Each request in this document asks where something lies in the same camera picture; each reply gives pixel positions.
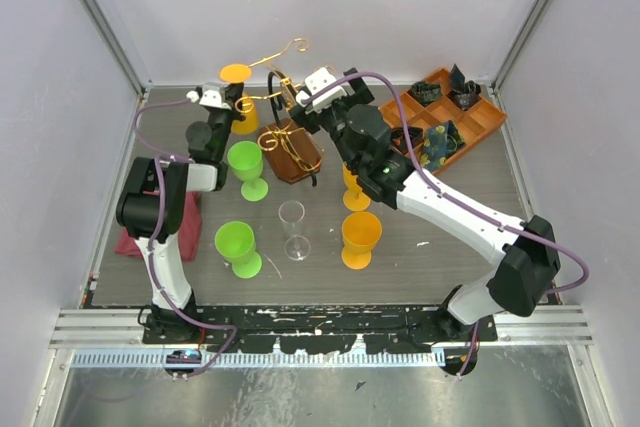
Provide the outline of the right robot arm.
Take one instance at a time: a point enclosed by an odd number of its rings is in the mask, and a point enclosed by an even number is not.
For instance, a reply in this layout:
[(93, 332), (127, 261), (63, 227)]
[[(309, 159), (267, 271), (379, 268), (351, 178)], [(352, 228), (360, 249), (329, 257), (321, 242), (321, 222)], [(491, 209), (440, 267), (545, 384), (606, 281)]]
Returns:
[(550, 222), (487, 207), (439, 181), (413, 154), (397, 151), (390, 126), (372, 104), (367, 76), (355, 69), (341, 79), (325, 68), (315, 71), (295, 94), (291, 117), (310, 134), (329, 134), (371, 200), (434, 224), (491, 265), (491, 273), (454, 288), (441, 304), (444, 337), (462, 340), (477, 321), (500, 312), (530, 316), (560, 269)]

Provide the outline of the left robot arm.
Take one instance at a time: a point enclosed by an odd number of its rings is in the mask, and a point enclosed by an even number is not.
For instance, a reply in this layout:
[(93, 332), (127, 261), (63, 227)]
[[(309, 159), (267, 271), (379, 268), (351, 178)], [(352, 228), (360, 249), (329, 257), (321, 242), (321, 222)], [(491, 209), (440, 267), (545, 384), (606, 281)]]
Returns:
[(224, 86), (204, 84), (186, 100), (206, 110), (207, 119), (185, 132), (186, 155), (157, 149), (154, 158), (134, 159), (117, 202), (116, 221), (133, 238), (152, 284), (152, 308), (172, 311), (165, 332), (178, 343), (194, 340), (199, 317), (187, 309), (194, 292), (186, 279), (178, 234), (190, 193), (221, 190), (229, 167), (224, 161), (232, 124), (243, 118), (235, 104), (244, 93), (242, 81)]

